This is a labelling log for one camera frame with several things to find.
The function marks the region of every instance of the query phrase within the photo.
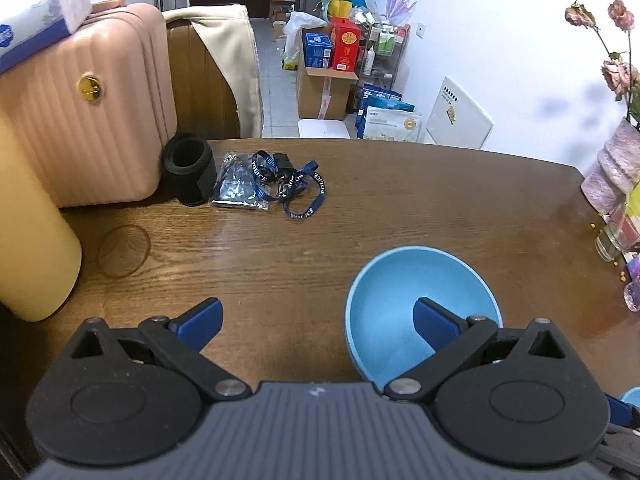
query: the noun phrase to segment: yellow sticker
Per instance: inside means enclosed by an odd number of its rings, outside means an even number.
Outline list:
[[[342,35],[342,42],[347,45],[354,44],[358,41],[358,37],[353,32],[345,32]]]
[[[102,85],[97,77],[87,75],[78,82],[78,90],[85,101],[96,102],[102,97]]]
[[[447,117],[449,121],[451,121],[451,124],[456,122],[456,109],[453,106],[447,108]]]

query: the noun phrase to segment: red box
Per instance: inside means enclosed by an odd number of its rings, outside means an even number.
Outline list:
[[[332,68],[355,72],[360,49],[360,29],[346,18],[331,18],[331,42],[334,44]]]

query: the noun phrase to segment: brown wooden tabletop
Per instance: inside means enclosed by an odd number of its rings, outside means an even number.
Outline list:
[[[229,150],[259,148],[286,152],[296,166],[314,158],[327,199],[304,221],[279,206],[186,208],[161,192],[143,203],[67,210],[84,254],[72,296],[43,322],[0,315],[3,369],[13,384],[28,392],[89,316],[135,326],[154,314],[175,317],[208,296],[222,300],[225,321],[204,354],[252,386],[357,380],[344,339],[349,288],[370,259],[404,245],[466,261],[493,291],[506,326],[552,318],[604,390],[619,395],[640,384],[640,316],[623,303],[620,268],[594,250],[590,223],[600,222],[580,192],[577,170],[395,142],[212,146],[218,161]],[[110,277],[143,260],[131,275]]]

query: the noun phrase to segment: black cylindrical holder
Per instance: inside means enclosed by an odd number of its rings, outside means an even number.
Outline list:
[[[209,199],[218,177],[206,140],[177,134],[162,152],[164,178],[181,204],[194,207]]]

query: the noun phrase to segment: floor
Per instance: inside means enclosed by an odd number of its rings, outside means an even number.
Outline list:
[[[283,70],[282,60],[273,41],[270,20],[252,19],[255,43],[258,46],[260,66],[260,92],[264,109],[263,137],[300,137],[298,106],[296,104],[295,70]],[[355,115],[344,120],[352,138],[355,138]]]

